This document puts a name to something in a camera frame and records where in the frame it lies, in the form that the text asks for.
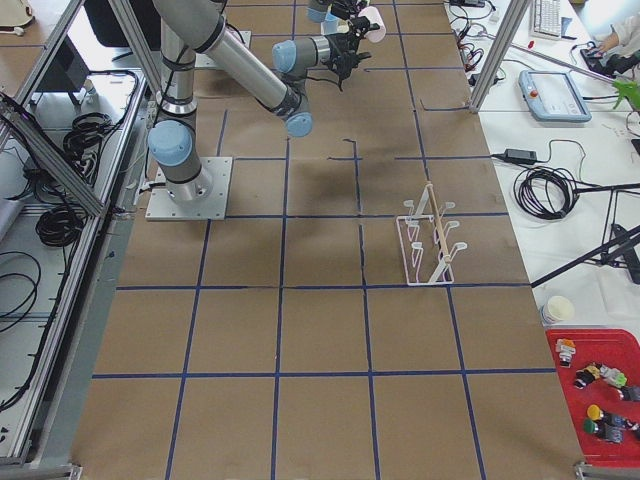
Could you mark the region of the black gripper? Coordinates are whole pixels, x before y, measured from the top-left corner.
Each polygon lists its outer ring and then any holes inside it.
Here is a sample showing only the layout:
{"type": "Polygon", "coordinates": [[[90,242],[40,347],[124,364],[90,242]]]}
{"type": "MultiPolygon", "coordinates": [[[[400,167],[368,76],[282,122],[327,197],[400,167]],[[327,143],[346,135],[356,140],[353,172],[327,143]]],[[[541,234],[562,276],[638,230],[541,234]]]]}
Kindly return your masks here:
{"type": "Polygon", "coordinates": [[[353,34],[350,31],[327,36],[330,47],[327,68],[335,75],[340,91],[343,90],[343,82],[350,77],[350,70],[372,57],[370,52],[358,52],[363,36],[364,34],[353,34]]]}
{"type": "Polygon", "coordinates": [[[366,16],[358,16],[363,9],[358,0],[333,0],[330,13],[342,20],[349,20],[349,31],[353,34],[368,34],[378,29],[378,24],[370,21],[366,16]]]}

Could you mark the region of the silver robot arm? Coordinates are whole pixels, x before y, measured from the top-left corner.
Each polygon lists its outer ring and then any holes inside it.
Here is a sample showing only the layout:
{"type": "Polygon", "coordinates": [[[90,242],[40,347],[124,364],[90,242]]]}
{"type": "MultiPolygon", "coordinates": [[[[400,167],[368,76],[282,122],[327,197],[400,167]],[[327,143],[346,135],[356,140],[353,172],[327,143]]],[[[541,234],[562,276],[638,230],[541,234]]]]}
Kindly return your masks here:
{"type": "Polygon", "coordinates": [[[368,58],[362,39],[379,42],[386,29],[366,1],[312,1],[307,16],[322,26],[319,36],[286,40],[272,49],[268,68],[226,22],[223,1],[157,1],[161,17],[162,85],[156,99],[159,120],[148,148],[165,177],[169,198],[186,204],[207,197],[214,176],[196,151],[195,119],[200,99],[252,95],[282,119],[289,135],[312,130],[305,82],[309,69],[324,65],[348,78],[368,58]]]}
{"type": "Polygon", "coordinates": [[[307,18],[319,23],[323,35],[346,33],[348,21],[356,18],[366,7],[367,0],[309,0],[307,18]]]}

